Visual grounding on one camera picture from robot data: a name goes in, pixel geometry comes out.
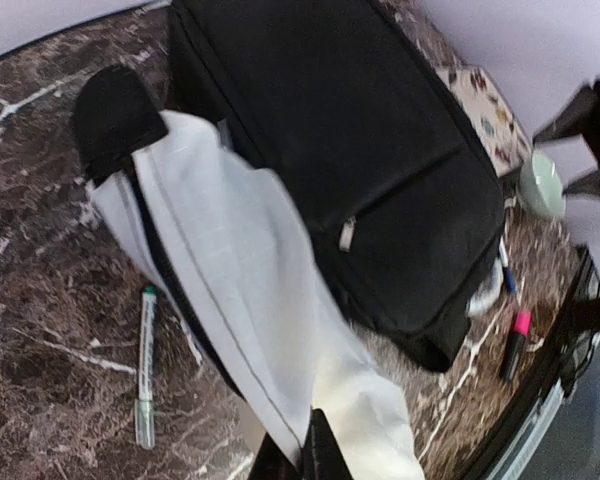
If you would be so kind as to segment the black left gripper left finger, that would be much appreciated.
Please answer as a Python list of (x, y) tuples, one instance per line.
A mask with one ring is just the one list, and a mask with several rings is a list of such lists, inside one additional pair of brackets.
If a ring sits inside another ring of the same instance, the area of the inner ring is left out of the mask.
[(295, 467), (266, 434), (255, 456), (249, 480), (294, 480)]

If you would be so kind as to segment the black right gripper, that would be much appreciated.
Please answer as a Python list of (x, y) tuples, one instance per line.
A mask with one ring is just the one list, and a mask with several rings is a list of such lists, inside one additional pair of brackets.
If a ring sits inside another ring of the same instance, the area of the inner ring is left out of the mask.
[(582, 85), (562, 110), (534, 133), (532, 143), (538, 146), (573, 137), (584, 140), (596, 168), (569, 183), (563, 194), (600, 198), (600, 78), (592, 85)]

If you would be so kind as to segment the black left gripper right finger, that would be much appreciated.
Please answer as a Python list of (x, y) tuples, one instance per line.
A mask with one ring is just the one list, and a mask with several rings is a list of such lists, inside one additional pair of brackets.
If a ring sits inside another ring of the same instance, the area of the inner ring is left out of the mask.
[(302, 447), (302, 477), (306, 480), (352, 480), (353, 477), (321, 409), (311, 412)]

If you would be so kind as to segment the white pencil pouch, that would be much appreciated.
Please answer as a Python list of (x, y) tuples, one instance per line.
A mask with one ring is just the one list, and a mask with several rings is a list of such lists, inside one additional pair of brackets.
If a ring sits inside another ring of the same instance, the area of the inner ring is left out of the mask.
[(268, 434), (304, 479), (321, 409), (353, 479), (422, 478), (404, 392), (344, 320), (279, 178), (123, 65), (85, 83), (71, 125), (92, 203), (238, 396), (255, 456)]

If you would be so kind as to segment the black student backpack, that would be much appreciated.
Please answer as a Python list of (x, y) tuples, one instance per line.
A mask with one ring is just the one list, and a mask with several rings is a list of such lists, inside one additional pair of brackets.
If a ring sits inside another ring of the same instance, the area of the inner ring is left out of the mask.
[(505, 224), (474, 127), (378, 1), (175, 1), (182, 107), (274, 171), (343, 313), (450, 369)]

